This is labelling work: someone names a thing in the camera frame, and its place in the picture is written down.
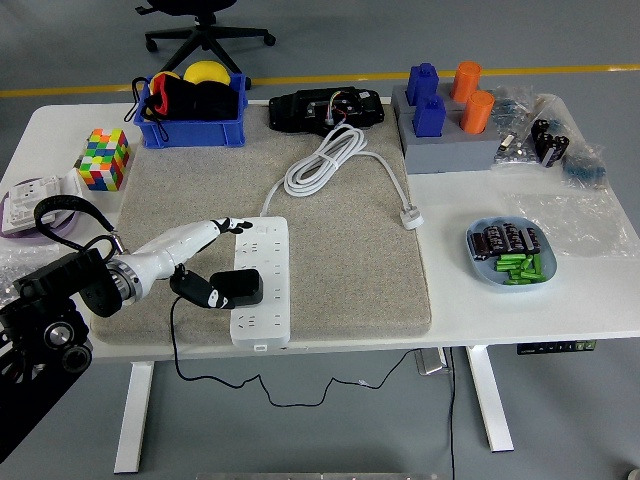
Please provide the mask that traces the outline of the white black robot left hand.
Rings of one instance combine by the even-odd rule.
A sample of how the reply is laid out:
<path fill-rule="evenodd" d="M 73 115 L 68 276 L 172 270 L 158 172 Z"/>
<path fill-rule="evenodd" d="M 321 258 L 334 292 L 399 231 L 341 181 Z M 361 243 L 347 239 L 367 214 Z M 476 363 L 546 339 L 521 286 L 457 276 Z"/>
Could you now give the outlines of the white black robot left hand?
<path fill-rule="evenodd" d="M 157 280 L 169 279 L 221 234 L 241 234 L 252 227 L 249 220 L 229 217 L 174 227 L 134 253 L 115 256 L 109 261 L 109 270 L 121 283 L 123 301 L 134 303 L 146 297 Z"/>

